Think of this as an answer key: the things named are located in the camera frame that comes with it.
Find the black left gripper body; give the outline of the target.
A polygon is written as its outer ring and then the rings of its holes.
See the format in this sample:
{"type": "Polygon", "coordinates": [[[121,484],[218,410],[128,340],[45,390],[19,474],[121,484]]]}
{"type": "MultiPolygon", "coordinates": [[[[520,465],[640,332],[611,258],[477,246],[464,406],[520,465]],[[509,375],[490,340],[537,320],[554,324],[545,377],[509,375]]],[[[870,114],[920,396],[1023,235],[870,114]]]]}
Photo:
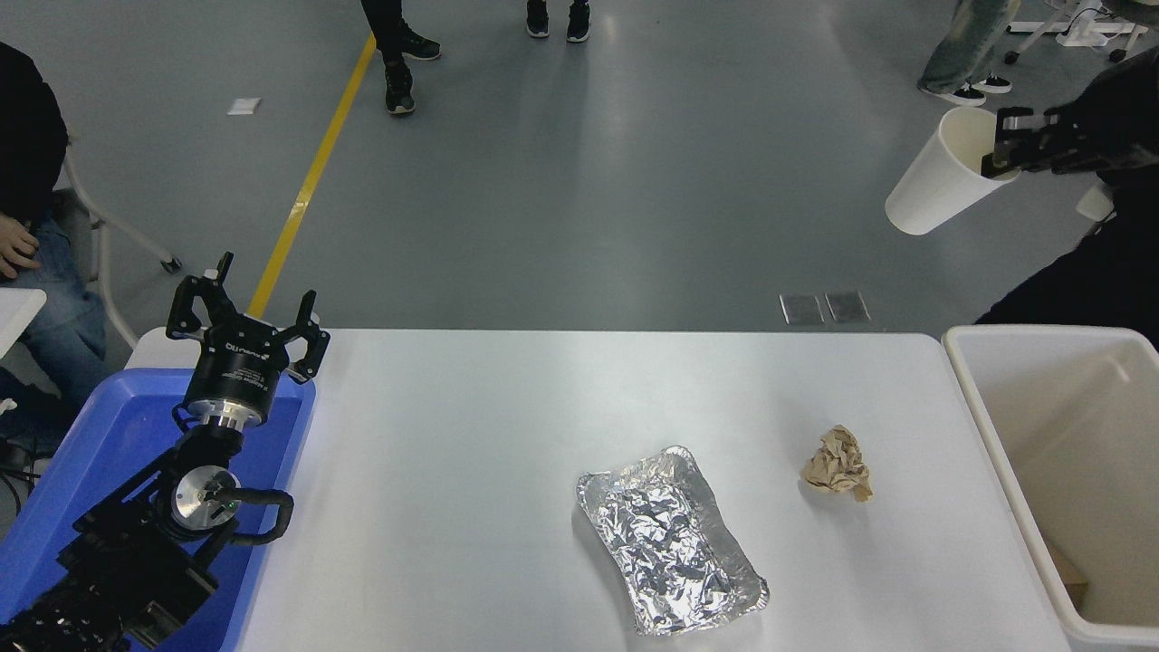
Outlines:
{"type": "Polygon", "coordinates": [[[185,391],[185,410],[202,413],[210,403],[233,403],[268,413],[287,366],[278,330],[245,317],[201,331],[201,356],[185,391]]]}

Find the person's hand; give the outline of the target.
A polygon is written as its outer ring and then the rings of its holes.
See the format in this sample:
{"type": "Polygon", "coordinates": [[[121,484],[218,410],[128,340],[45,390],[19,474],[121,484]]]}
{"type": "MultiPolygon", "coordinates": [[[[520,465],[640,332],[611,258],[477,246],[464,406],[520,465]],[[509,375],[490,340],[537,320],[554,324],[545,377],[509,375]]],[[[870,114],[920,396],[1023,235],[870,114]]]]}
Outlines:
{"type": "Polygon", "coordinates": [[[15,280],[21,271],[36,271],[42,264],[34,259],[41,248],[41,241],[34,239],[32,232],[24,224],[6,214],[1,214],[1,273],[8,280],[15,280]]]}

